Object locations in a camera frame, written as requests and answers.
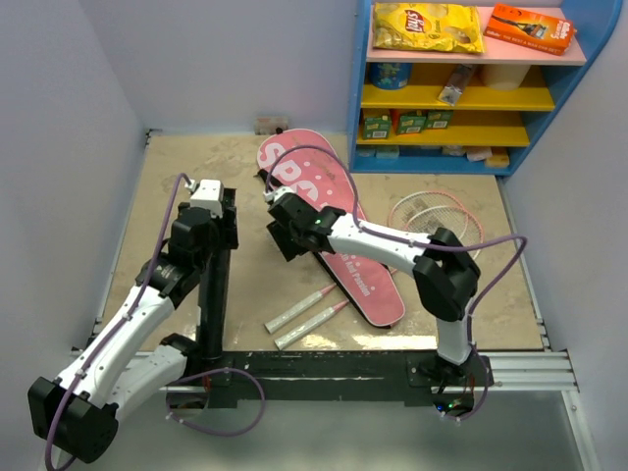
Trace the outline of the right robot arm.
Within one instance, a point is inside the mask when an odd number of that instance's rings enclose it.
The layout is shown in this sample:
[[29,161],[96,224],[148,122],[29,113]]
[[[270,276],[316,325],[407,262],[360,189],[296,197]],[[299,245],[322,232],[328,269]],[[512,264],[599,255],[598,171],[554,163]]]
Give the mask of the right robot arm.
[[353,255],[394,268],[413,278],[421,303],[437,319],[437,372],[451,386],[472,373],[469,303],[481,271],[455,234],[403,232],[326,206],[315,209],[288,187],[264,193],[273,221],[269,233],[286,258],[306,252]]

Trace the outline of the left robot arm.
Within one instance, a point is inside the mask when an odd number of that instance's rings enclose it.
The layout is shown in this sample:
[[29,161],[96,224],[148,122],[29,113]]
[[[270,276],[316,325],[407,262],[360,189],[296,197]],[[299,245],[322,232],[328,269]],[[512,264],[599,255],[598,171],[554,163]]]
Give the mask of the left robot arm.
[[238,246],[236,192],[215,180],[195,183],[187,202],[163,224],[152,258],[141,268],[114,318],[54,379],[39,377],[27,392],[31,423],[46,441],[44,463],[58,469],[53,452],[91,463],[110,446],[122,423],[159,389],[196,383],[203,373],[199,345],[165,337],[141,361],[133,358],[194,290],[207,290],[208,273]]

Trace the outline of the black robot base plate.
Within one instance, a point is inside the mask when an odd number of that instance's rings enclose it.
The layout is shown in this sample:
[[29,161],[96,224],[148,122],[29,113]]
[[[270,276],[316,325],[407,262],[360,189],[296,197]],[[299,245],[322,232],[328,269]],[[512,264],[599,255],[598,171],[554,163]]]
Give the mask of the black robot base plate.
[[263,392],[268,401],[401,402],[451,410],[459,395],[494,383],[490,360],[447,366],[433,350],[232,351],[193,360],[177,385],[201,387],[213,408]]

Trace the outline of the black shuttlecock tube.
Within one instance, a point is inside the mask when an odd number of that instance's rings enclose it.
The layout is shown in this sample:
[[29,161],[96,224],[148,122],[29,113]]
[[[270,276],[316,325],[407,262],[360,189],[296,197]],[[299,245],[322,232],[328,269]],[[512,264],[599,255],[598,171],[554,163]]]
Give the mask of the black shuttlecock tube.
[[213,254],[200,279],[200,321],[196,341],[200,345],[202,358],[208,361],[216,360],[223,354],[231,255],[230,249]]

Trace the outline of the pink racket bag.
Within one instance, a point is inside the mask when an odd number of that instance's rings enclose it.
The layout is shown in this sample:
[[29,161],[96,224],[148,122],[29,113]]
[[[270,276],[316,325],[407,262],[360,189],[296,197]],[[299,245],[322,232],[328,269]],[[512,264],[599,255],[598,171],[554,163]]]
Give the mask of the pink racket bag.
[[259,168],[271,175],[271,187],[287,186],[320,211],[327,206],[342,209],[332,238],[333,251],[318,255],[347,297],[366,321],[389,328],[405,314],[405,306],[389,270],[392,259],[377,249],[372,235],[361,234],[352,214],[355,191],[332,144],[321,134],[297,129],[268,137],[257,152]]

